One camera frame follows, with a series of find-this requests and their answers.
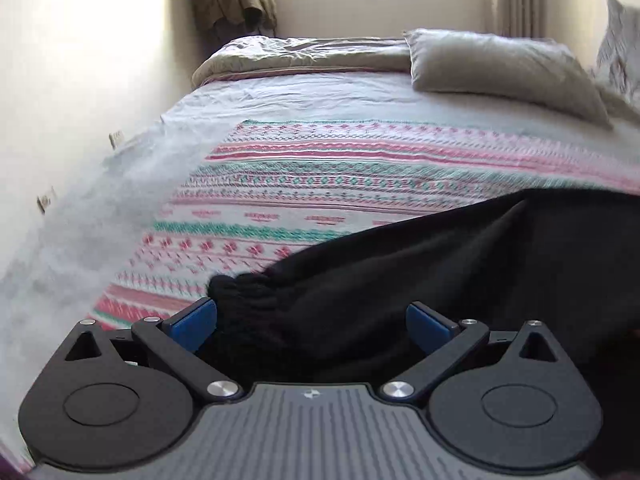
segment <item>metal screw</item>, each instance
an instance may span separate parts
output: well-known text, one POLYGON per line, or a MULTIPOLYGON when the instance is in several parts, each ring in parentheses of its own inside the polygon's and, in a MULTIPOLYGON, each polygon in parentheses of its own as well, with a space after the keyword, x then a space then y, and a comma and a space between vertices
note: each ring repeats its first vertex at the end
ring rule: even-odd
POLYGON ((207 386, 207 391, 215 397, 231 397, 239 390, 240 387, 232 381, 215 381, 207 386))
POLYGON ((414 387, 404 381, 391 381, 390 383, 382 386, 382 393, 387 397, 393 397, 395 399, 411 397, 414 394, 414 391, 414 387))

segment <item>white logo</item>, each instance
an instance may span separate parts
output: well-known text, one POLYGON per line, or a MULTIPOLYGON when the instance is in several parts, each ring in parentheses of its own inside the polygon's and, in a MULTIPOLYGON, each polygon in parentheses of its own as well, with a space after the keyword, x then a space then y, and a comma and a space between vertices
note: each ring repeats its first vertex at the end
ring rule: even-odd
POLYGON ((322 394, 318 391, 318 390, 307 390, 306 392, 303 393, 303 395, 307 398, 307 399, 315 399, 316 397, 321 396, 322 394))

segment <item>striped blanket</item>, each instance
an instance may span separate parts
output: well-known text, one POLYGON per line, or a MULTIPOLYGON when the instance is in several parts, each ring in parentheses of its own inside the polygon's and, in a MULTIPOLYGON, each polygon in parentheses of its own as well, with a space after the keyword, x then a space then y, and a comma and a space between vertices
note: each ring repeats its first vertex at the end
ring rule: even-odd
POLYGON ((432 124, 246 121, 162 207, 91 316, 126 328, 310 245, 527 187, 640 194, 640 166, 553 140, 432 124))

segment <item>gray pillow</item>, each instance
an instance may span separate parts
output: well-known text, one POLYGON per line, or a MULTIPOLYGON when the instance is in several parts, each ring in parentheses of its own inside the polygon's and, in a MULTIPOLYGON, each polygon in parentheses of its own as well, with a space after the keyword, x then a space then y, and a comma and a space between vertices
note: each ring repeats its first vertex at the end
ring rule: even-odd
POLYGON ((611 127, 600 93, 564 45, 424 28, 404 37, 418 91, 503 96, 611 127))
POLYGON ((640 9, 608 0, 609 26, 598 52, 596 77, 629 102, 640 101, 640 9))

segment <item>electrical socket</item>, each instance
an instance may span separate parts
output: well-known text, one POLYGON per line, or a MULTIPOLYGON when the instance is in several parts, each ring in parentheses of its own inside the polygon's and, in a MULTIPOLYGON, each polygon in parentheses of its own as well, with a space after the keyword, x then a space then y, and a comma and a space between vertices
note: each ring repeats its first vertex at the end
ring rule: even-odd
POLYGON ((124 134, 122 133, 122 130, 109 134, 109 142, 114 150, 121 145, 124 142, 124 134))
POLYGON ((36 204, 38 204, 40 212, 44 214, 51 203, 57 198, 58 196, 56 195, 53 186, 46 193, 41 194, 36 200, 36 204))

